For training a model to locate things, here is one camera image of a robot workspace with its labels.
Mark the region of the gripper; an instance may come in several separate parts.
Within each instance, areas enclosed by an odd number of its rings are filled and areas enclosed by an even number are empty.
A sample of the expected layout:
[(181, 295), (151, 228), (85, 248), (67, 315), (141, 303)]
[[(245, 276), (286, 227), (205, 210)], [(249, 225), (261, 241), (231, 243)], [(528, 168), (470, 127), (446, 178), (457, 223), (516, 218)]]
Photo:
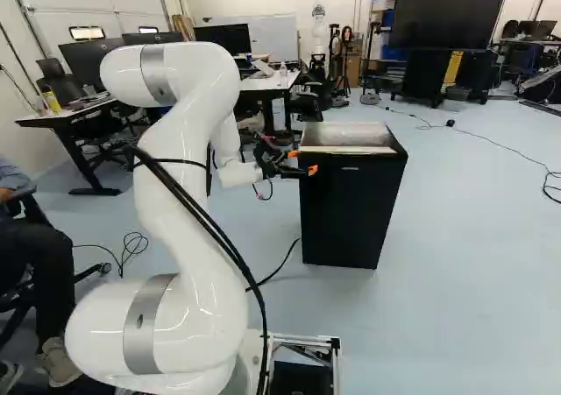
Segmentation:
[(278, 159), (297, 158), (298, 150), (282, 150), (270, 144), (256, 144), (253, 156), (258, 167), (261, 169), (263, 179), (271, 179), (280, 175), (282, 179), (303, 180), (317, 173), (318, 165), (308, 166), (305, 169), (292, 166), (277, 166)]

